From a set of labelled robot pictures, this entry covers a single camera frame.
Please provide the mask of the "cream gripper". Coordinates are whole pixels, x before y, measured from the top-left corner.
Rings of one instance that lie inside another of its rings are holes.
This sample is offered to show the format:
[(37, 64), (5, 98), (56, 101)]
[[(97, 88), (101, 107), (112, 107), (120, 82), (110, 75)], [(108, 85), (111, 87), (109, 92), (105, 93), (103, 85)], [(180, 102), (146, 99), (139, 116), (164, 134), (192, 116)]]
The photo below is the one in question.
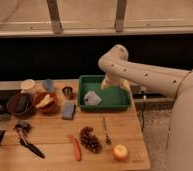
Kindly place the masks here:
[(105, 78), (101, 84), (101, 89), (106, 89), (109, 86), (123, 86), (123, 89), (130, 91), (130, 85), (127, 83), (127, 81), (124, 81), (122, 78), (114, 74), (106, 73)]

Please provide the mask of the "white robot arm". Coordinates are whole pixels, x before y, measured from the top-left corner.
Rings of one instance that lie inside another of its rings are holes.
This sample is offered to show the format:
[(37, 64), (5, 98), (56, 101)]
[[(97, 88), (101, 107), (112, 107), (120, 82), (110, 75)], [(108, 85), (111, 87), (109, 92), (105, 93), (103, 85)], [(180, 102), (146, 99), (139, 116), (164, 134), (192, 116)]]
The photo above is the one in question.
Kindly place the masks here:
[(127, 49), (117, 44), (98, 60), (105, 72), (102, 87), (123, 88), (130, 81), (174, 98), (166, 171), (193, 171), (193, 71), (133, 63), (128, 56)]

